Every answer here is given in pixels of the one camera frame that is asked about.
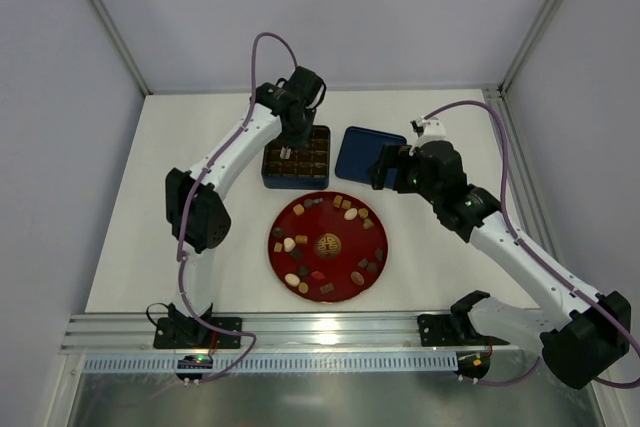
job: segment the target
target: gold emblem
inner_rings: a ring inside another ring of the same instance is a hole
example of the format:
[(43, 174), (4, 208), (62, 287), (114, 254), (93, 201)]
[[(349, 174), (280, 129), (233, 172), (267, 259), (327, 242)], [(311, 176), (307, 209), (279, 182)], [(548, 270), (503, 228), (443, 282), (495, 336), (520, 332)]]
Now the gold emblem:
[(342, 243), (334, 234), (323, 234), (316, 241), (314, 250), (323, 259), (333, 259), (342, 251)]

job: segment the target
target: white table surface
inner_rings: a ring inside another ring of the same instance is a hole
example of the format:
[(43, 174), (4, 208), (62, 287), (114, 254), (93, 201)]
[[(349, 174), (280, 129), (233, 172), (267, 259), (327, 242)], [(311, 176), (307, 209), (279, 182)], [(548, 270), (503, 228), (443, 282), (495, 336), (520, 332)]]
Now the white table surface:
[[(147, 97), (94, 278), (87, 312), (143, 312), (178, 299), (176, 239), (165, 220), (164, 179), (188, 169), (231, 129), (247, 94)], [(415, 139), (409, 121), (446, 103), (483, 100), (480, 90), (328, 92), (317, 124), (331, 128), (329, 189), (367, 203), (383, 222), (388, 261), (378, 281), (356, 298), (318, 304), (290, 293), (272, 272), (266, 242), (273, 220), (305, 191), (265, 189), (262, 155), (240, 174), (225, 200), (228, 237), (211, 265), (211, 301), (224, 312), (385, 311), (448, 309), (480, 289), (519, 307), (533, 300), (484, 254), (444, 229), (417, 195), (336, 178), (335, 162), (347, 127), (383, 130)], [(462, 154), (469, 181), (498, 196), (500, 153), (488, 115), (461, 107), (440, 116)], [(509, 195), (508, 208), (515, 218)]]

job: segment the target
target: white candy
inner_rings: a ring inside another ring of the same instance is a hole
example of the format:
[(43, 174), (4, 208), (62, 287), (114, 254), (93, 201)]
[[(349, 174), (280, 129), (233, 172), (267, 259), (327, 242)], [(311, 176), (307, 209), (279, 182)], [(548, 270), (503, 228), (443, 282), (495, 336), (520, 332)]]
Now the white candy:
[(298, 285), (300, 285), (300, 277), (298, 277), (296, 274), (285, 275), (284, 281), (291, 287), (297, 287)]
[(284, 239), (285, 252), (291, 252), (295, 246), (296, 246), (296, 241), (293, 240), (291, 237), (287, 237), (286, 239)]
[(358, 216), (358, 209), (349, 209), (344, 213), (345, 220), (353, 220)]

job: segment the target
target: red round tray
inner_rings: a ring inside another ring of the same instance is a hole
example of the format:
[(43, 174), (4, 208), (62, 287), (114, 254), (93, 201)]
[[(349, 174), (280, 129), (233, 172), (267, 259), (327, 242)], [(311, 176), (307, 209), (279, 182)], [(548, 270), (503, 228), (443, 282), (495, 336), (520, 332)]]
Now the red round tray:
[[(360, 216), (346, 220), (347, 209), (342, 204), (334, 207), (338, 195), (351, 202), (350, 208), (367, 209), (373, 226), (365, 229)], [(304, 206), (307, 199), (322, 202), (297, 215), (294, 207)], [(307, 243), (296, 243), (294, 251), (285, 252), (284, 239), (296, 236), (306, 236)], [(280, 252), (275, 251), (276, 243), (282, 244)], [(340, 192), (307, 194), (287, 205), (271, 227), (267, 248), (271, 267), (282, 283), (291, 292), (316, 302), (341, 302), (367, 290), (382, 273), (388, 256), (387, 236), (378, 216), (364, 202)], [(317, 278), (317, 272), (324, 279)], [(362, 285), (352, 280), (353, 272), (362, 276), (358, 279), (364, 281)], [(287, 274), (298, 276), (308, 291), (289, 285), (285, 281)]]

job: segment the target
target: gray wall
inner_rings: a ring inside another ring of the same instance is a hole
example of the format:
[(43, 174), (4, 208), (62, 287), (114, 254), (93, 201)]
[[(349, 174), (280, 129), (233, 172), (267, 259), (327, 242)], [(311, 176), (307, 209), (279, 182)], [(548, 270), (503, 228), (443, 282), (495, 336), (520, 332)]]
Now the gray wall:
[[(509, 94), (569, 267), (634, 307), (640, 335), (640, 0), (565, 0)], [(635, 379), (629, 354), (618, 378)], [(620, 393), (638, 425), (640, 392)]]
[[(261, 30), (332, 88), (497, 83), (542, 0), (104, 0), (152, 91), (247, 88)], [(275, 42), (260, 63), (289, 68)]]
[(86, 0), (0, 0), (0, 418), (42, 420), (142, 96)]

